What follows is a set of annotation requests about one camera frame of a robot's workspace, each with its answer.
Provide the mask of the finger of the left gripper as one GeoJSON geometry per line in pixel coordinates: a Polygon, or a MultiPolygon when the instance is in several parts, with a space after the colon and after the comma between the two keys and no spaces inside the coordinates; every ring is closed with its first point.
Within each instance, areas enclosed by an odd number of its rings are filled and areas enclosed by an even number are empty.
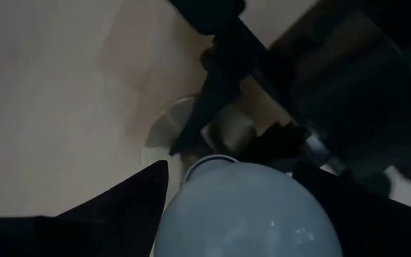
{"type": "Polygon", "coordinates": [[[232,41],[216,42],[201,55],[207,76],[171,155],[193,146],[201,131],[219,112],[240,96],[240,82],[249,74],[249,47],[232,41]]]}
{"type": "Polygon", "coordinates": [[[292,122],[274,123],[260,136],[251,139],[240,152],[240,160],[269,164],[271,161],[298,158],[303,155],[307,130],[292,122]]]}

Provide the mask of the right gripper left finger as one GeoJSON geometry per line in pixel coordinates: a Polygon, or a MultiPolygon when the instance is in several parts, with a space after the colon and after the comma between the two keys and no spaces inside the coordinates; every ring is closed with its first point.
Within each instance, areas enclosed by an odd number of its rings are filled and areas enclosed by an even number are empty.
{"type": "Polygon", "coordinates": [[[0,217],[0,256],[149,256],[167,189],[162,160],[58,216],[0,217]]]}

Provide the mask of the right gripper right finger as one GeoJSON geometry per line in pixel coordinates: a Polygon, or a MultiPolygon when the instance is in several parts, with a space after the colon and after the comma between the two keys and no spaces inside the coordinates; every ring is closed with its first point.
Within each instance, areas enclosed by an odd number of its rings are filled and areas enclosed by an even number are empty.
{"type": "Polygon", "coordinates": [[[344,256],[411,257],[411,207],[308,163],[298,163],[293,178],[324,208],[344,256]]]}

